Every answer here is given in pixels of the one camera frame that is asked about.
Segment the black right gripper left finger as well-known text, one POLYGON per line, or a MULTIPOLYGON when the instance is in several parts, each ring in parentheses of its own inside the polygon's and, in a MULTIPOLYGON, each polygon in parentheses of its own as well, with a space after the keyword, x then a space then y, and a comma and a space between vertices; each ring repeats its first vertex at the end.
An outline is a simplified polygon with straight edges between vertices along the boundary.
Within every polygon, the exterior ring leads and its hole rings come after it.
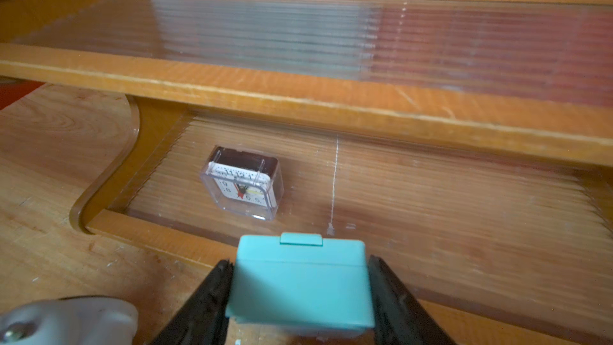
POLYGON ((159 345, 224 344, 229 319, 225 314, 234 266, 221 260, 168 324, 151 341, 159 345))

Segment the wooden two-tier shelf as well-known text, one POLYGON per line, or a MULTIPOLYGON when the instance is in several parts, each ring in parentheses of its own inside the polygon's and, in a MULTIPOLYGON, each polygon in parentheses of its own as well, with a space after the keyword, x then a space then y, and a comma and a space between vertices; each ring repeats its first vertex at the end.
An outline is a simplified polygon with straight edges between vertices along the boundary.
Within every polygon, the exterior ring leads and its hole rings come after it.
POLYGON ((612 342, 612 0, 1 0, 1 74, 129 102, 78 231, 360 240, 459 343, 612 342), (273 220, 214 202, 217 145, 279 160, 273 220))

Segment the mint green square clock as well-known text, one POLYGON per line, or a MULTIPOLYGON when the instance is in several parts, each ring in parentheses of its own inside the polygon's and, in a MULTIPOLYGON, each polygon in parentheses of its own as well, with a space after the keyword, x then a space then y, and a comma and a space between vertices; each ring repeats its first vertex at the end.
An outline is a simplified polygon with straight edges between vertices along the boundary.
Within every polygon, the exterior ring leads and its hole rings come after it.
POLYGON ((366 246, 319 234, 242 236, 225 314, 302 334, 372 329, 366 246))

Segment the white twin-bell alarm clock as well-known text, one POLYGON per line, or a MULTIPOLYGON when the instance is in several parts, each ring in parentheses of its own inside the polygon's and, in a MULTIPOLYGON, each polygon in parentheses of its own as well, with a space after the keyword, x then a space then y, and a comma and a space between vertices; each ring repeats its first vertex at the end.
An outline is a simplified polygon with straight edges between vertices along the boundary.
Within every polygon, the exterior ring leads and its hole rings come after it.
POLYGON ((131 344, 138 311, 107 296, 40 300, 1 314, 2 344, 131 344))

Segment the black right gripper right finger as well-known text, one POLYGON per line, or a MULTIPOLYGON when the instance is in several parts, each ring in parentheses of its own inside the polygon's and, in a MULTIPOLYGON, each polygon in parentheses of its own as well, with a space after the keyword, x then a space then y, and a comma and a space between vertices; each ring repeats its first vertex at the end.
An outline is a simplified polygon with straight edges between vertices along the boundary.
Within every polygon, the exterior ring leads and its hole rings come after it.
POLYGON ((456 344, 382 258, 371 256, 368 272, 376 344, 456 344))

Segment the clear small square clock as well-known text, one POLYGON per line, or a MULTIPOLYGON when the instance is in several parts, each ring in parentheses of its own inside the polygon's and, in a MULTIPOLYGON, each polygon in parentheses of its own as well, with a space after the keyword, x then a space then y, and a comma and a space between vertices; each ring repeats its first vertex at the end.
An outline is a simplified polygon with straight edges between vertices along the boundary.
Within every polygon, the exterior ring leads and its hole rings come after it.
POLYGON ((220 209, 257 220, 273 220, 284 195, 279 160, 257 151, 217 145, 200 178, 220 209))

